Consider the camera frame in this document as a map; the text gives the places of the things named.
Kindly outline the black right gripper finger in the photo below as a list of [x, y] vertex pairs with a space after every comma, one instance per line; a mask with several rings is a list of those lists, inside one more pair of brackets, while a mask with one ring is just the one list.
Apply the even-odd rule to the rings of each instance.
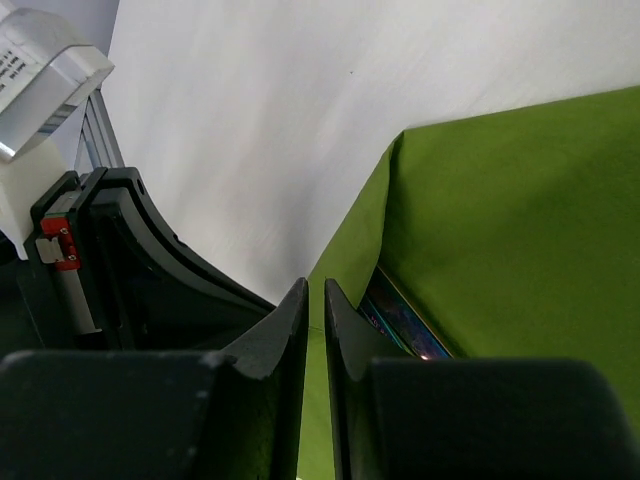
[[422, 360], [324, 286], [339, 479], [635, 479], [639, 443], [605, 377], [566, 358]]

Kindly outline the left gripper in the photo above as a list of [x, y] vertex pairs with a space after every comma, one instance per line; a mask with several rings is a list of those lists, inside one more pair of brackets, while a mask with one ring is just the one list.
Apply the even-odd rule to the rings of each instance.
[[[87, 265], [110, 346], [220, 349], [234, 341], [208, 351], [7, 355], [2, 477], [294, 478], [307, 281], [297, 280], [275, 308], [179, 239], [137, 169], [95, 175]], [[23, 261], [2, 236], [1, 351], [107, 347], [78, 273], [39, 256]]]

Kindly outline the green paper napkin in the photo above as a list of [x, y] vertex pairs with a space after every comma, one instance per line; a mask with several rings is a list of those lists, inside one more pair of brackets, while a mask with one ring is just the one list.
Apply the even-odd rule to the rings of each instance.
[[639, 91], [407, 129], [310, 277], [298, 474], [335, 475], [324, 282], [376, 266], [459, 354], [569, 356], [639, 420]]

